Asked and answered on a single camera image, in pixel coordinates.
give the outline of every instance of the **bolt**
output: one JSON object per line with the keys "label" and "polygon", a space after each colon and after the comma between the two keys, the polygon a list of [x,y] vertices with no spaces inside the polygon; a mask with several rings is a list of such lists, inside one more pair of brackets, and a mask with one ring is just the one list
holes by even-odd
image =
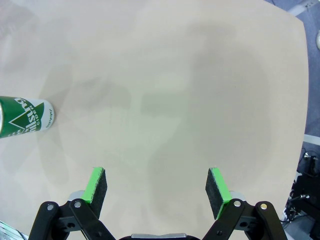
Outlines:
{"label": "bolt", "polygon": [[49,204],[46,209],[48,209],[48,211],[51,211],[52,209],[54,209],[54,205],[53,204]]}
{"label": "bolt", "polygon": [[239,201],[234,201],[233,205],[236,206],[236,207],[240,207],[240,206],[241,206],[241,202],[239,202]]}
{"label": "bolt", "polygon": [[74,203],[74,207],[75,207],[75,208],[80,208],[80,207],[81,207],[81,202],[76,201],[76,202]]}
{"label": "bolt", "polygon": [[260,207],[261,207],[263,210],[266,210],[268,206],[267,206],[267,204],[262,203],[262,204],[260,205]]}

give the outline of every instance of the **cable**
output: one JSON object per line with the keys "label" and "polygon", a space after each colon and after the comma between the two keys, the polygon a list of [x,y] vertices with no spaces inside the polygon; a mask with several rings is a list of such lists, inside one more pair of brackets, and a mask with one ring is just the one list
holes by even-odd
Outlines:
{"label": "cable", "polygon": [[302,150],[302,149],[304,149],[304,153],[303,153],[302,156],[300,157],[299,162],[298,162],[298,165],[299,165],[299,163],[301,162],[301,160],[304,158],[304,156],[305,156],[305,154],[306,154],[306,152],[307,152],[307,150],[306,150],[304,147],[302,147],[301,150]]}
{"label": "cable", "polygon": [[309,199],[310,195],[308,194],[301,194],[299,196],[296,196],[294,198],[288,199],[288,202],[294,201],[294,200],[302,200],[302,199]]}
{"label": "cable", "polygon": [[306,217],[306,216],[308,216],[308,214],[297,216],[297,217],[293,218],[292,220],[287,220],[287,221],[281,221],[281,220],[280,220],[280,222],[281,222],[281,223],[284,223],[284,224],[282,225],[282,227],[283,227],[283,229],[286,229],[286,228],[289,226],[290,223],[292,223],[292,222],[294,222],[295,220],[300,219],[300,218],[302,218],[302,217]]}
{"label": "cable", "polygon": [[312,153],[315,153],[316,155],[320,156],[320,154],[319,154],[318,152],[313,151],[313,150],[308,150],[308,151],[306,151],[306,152],[307,152],[307,153],[312,152]]}
{"label": "cable", "polygon": [[309,174],[309,173],[307,173],[307,172],[303,172],[303,174],[305,174],[305,175],[308,175],[310,178],[317,178],[318,177],[318,174],[317,175],[311,175],[311,174]]}

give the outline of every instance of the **green can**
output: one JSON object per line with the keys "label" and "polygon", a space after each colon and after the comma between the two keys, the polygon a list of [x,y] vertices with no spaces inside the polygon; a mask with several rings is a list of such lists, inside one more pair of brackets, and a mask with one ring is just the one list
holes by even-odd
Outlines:
{"label": "green can", "polygon": [[47,100],[0,96],[0,138],[48,129],[54,119]]}

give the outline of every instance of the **tabletop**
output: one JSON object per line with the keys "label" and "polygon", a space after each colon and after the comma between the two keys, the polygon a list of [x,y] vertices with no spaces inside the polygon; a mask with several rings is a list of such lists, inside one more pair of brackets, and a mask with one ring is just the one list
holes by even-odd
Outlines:
{"label": "tabletop", "polygon": [[0,95],[56,113],[0,139],[0,220],[29,234],[42,202],[64,204],[101,166],[116,238],[202,238],[210,167],[249,204],[284,209],[307,114],[304,26],[259,0],[3,0]]}

